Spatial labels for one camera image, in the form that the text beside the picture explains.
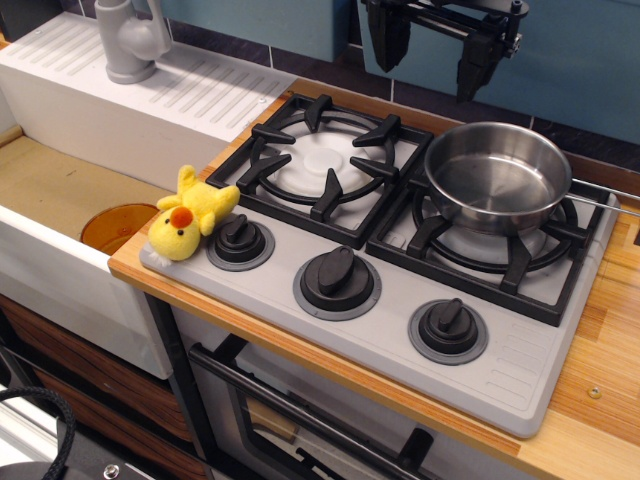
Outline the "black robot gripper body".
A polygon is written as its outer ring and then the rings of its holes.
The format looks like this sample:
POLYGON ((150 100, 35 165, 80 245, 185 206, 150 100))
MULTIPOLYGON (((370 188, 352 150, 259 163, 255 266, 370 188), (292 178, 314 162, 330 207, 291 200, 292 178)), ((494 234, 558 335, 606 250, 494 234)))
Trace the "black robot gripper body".
POLYGON ((421 27, 464 41, 471 33, 493 36, 502 46, 502 58, 518 51, 519 25, 528 15, 524 1, 366 1, 368 5, 401 5, 411 26, 421 27))

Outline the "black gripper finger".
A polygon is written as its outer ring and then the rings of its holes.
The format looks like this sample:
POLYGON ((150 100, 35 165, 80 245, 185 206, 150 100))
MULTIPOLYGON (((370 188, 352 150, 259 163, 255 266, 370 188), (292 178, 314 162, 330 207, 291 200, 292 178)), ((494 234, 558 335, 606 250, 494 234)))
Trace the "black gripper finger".
POLYGON ((401 5, 368 5, 366 10, 376 63, 388 73, 407 54, 410 21, 402 13, 401 5))
POLYGON ((490 82, 501 59, 502 46, 493 36, 469 34, 458 62, 456 101, 472 101, 477 91, 490 82))

